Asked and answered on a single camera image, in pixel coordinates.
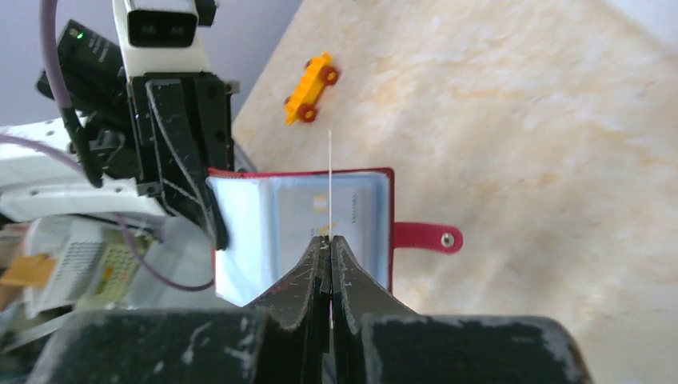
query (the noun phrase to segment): white camera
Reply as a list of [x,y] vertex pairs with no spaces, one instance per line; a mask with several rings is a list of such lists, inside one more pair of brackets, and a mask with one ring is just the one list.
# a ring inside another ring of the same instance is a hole
[[196,0],[112,0],[127,78],[149,73],[211,72],[197,32]]
[[193,44],[198,15],[195,0],[125,0],[130,45],[186,48]]

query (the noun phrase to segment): white wall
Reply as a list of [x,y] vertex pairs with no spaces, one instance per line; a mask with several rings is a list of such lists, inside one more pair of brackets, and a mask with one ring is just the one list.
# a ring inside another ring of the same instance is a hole
[[[233,98],[238,112],[264,69],[301,0],[222,0],[214,26],[202,31],[213,70],[241,82]],[[54,118],[54,104],[34,84],[42,68],[38,41],[38,0],[9,0],[0,15],[0,124]],[[110,0],[61,0],[58,34],[73,18],[117,41]]]
[[678,51],[678,1],[604,0],[628,20],[650,33],[673,51]]

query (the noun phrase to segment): orange object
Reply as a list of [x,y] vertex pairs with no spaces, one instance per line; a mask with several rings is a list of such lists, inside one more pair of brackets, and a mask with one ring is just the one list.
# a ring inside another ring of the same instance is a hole
[[332,65],[332,56],[323,52],[306,63],[306,71],[301,76],[297,88],[285,100],[285,112],[288,126],[295,121],[313,122],[317,116],[316,104],[327,86],[337,84],[339,70]]
[[44,288],[56,265],[57,260],[51,258],[48,254],[17,256],[10,268],[0,278],[0,284]]
[[14,257],[22,252],[21,243],[28,225],[7,224],[0,230],[0,267],[9,268],[14,262]]
[[5,310],[11,303],[19,300],[23,288],[20,286],[0,285],[0,311]]

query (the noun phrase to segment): perforated panel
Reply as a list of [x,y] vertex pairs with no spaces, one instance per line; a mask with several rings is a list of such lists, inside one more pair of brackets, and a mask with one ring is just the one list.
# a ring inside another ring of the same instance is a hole
[[[139,243],[139,254],[144,255],[146,248]],[[76,310],[103,308],[121,303],[137,269],[138,263],[127,245],[109,244],[99,266],[101,278],[93,282],[94,292],[90,297],[78,300]]]
[[106,247],[105,231],[98,222],[68,216],[42,218],[31,224],[26,252],[48,253],[57,259],[57,265],[44,289],[25,289],[29,317],[73,304],[87,291]]

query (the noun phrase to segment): white string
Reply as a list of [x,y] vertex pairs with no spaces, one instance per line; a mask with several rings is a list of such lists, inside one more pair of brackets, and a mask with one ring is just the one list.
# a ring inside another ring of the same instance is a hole
[[329,191],[327,193],[329,197],[329,240],[332,241],[332,128],[327,131],[327,144],[328,144],[328,179],[329,179]]

